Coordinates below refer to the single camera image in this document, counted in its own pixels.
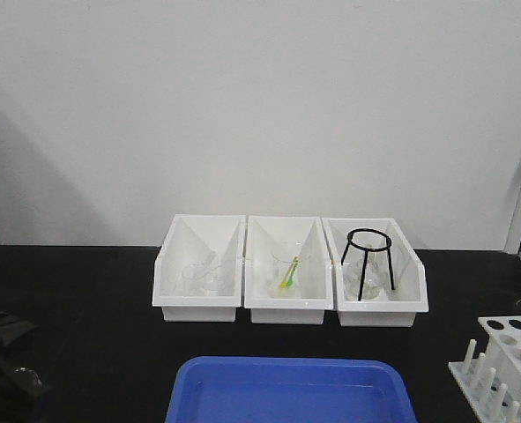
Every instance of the transparent glass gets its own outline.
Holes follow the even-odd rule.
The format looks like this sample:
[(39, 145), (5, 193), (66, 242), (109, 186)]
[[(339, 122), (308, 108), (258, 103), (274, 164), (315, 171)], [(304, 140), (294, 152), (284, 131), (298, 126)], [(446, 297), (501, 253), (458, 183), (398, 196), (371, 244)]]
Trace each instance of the transparent glass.
[(226, 260), (222, 263), (195, 262), (182, 268), (180, 283), (173, 292), (174, 295), (215, 297), (231, 294), (231, 285), (228, 282), (231, 267), (234, 261)]
[[(372, 300), (383, 289), (383, 282), (387, 280), (387, 273), (382, 271), (375, 258), (376, 253), (368, 253), (368, 262), (364, 273), (364, 287), (362, 288), (362, 300)], [(364, 258), (354, 263), (344, 263), (342, 266), (345, 282), (345, 298), (347, 301), (357, 301), (360, 291), (360, 281)]]
[(309, 266), (310, 253), (300, 243), (272, 251), (272, 271), (268, 292), (272, 298), (301, 298), (302, 275)]

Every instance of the white wall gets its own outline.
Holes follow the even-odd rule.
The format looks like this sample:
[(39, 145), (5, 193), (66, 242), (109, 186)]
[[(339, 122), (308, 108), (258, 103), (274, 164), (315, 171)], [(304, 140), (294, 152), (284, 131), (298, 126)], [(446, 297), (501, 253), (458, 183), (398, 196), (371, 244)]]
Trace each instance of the white wall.
[(3, 243), (158, 244), (185, 212), (502, 249), (520, 163), (520, 0), (0, 2)]

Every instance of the test tube rack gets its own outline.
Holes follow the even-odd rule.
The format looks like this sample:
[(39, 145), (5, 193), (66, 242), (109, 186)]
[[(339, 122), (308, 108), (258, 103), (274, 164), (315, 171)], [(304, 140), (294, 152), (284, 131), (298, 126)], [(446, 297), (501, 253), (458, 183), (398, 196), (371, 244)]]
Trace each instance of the test tube rack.
[(464, 361), (448, 368), (481, 423), (521, 423), (521, 316), (480, 317), (488, 347), (473, 358), (471, 339)]

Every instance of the white plastic tray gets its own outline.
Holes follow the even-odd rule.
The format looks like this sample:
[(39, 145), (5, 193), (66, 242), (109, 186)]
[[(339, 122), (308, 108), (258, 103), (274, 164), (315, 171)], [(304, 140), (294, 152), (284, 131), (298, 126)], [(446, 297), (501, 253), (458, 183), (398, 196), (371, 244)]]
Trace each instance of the white plastic tray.
[[(154, 264), (153, 305), (162, 308), (164, 320), (234, 321), (242, 304), (245, 232), (244, 216), (175, 215)], [(183, 279), (201, 264), (206, 276), (190, 284)], [(209, 277), (214, 290), (204, 289)]]
[[(274, 254), (298, 256), (296, 295), (279, 297), (271, 284)], [(321, 324), (333, 309), (331, 259), (319, 218), (249, 216), (244, 270), (244, 307), (253, 323)]]
[[(340, 324), (343, 326), (413, 326), (416, 313), (428, 311), (425, 268), (395, 219), (323, 218), (333, 263), (335, 294)], [(356, 228), (371, 228), (391, 238), (391, 260), (395, 290), (386, 285), (372, 300), (348, 301), (345, 296), (343, 268), (340, 264), (347, 234)], [(387, 269), (385, 252), (375, 253), (380, 267)], [(351, 247), (348, 260), (363, 257), (363, 252)]]

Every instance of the glass beaker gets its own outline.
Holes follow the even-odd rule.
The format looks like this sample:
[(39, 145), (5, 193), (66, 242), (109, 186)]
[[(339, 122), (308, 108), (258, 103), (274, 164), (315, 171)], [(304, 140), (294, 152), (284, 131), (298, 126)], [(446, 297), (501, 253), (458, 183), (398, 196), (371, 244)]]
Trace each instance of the glass beaker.
[(229, 295), (227, 293), (227, 274), (225, 272), (230, 262), (190, 263), (182, 269), (181, 286), (177, 293), (179, 295), (217, 297)]
[(300, 243), (272, 251), (272, 271), (268, 278), (272, 298), (301, 298), (309, 258), (309, 251)]

